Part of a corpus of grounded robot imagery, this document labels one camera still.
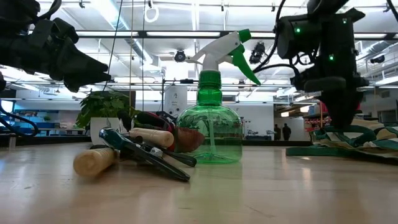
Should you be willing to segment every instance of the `trigger sprayer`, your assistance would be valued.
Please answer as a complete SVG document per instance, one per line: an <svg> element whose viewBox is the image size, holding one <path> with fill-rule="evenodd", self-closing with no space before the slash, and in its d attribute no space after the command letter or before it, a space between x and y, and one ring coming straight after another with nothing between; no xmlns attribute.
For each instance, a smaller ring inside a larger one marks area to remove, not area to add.
<svg viewBox="0 0 398 224"><path fill-rule="evenodd" d="M218 65L223 62L231 63L251 81L260 85L243 55L242 43L250 38L248 29L232 32L185 60L203 65L199 77L197 105L186 109L177 120L179 128L194 129L205 136L203 144L191 152L198 162L229 163L241 159L243 126L239 115L222 105L221 73ZM202 56L205 58L200 63L198 60ZM176 150L185 152L184 149L179 149L178 142Z"/></svg>
<svg viewBox="0 0 398 224"><path fill-rule="evenodd" d="M202 48L195 56L185 61L203 65L201 75L207 71L219 72L218 65L223 62L228 62L237 66L252 82L260 85L260 81L250 69L243 55L244 47L242 43L245 43L249 39L251 39L249 29L232 32L211 42L206 47ZM205 56L205 59L203 63L200 63L198 60L202 56Z"/></svg>

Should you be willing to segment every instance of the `table surface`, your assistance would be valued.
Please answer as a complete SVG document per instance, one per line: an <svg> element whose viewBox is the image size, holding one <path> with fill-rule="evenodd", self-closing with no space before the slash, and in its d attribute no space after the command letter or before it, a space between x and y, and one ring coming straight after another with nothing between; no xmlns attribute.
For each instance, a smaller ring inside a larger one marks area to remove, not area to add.
<svg viewBox="0 0 398 224"><path fill-rule="evenodd" d="M397 223L398 167L245 147L239 164L178 164L183 183L131 162L94 179L87 143L0 152L1 223Z"/></svg>

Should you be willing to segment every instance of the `wooden tool handle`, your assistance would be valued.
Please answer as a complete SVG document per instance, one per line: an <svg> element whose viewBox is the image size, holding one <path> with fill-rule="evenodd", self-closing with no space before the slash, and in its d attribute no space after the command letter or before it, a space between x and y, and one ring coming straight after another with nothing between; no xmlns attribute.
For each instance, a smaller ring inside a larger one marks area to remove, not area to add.
<svg viewBox="0 0 398 224"><path fill-rule="evenodd" d="M73 161L78 175L92 177L108 168L116 161L116 153L110 148L91 149L81 152Z"/></svg>
<svg viewBox="0 0 398 224"><path fill-rule="evenodd" d="M168 131L159 131L145 128L133 128L129 132L130 137L141 136L144 141L152 142L158 146L170 147L174 142L174 136Z"/></svg>

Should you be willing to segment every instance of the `potted plant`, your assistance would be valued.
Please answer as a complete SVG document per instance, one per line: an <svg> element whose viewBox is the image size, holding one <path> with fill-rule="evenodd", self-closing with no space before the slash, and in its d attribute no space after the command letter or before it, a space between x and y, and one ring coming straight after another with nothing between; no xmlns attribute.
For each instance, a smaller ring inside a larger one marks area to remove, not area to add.
<svg viewBox="0 0 398 224"><path fill-rule="evenodd" d="M45 115L45 116L43 117L43 120L44 120L45 122L48 122L48 121L51 121L51 118L50 118L49 115Z"/></svg>
<svg viewBox="0 0 398 224"><path fill-rule="evenodd" d="M81 103L81 111L76 125L85 128L90 124L90 136L93 144L103 144L98 137L102 128L119 129L118 111L124 110L133 114L134 108L129 105L129 97L116 91L91 92Z"/></svg>

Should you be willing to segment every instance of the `white pot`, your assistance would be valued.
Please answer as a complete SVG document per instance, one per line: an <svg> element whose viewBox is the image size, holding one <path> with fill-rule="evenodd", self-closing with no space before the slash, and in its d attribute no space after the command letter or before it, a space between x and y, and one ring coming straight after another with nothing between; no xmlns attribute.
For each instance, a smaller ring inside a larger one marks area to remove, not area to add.
<svg viewBox="0 0 398 224"><path fill-rule="evenodd" d="M104 144L100 139L100 130L103 128L113 128L117 131L120 130L118 118L91 118L90 121L90 137L94 145Z"/></svg>

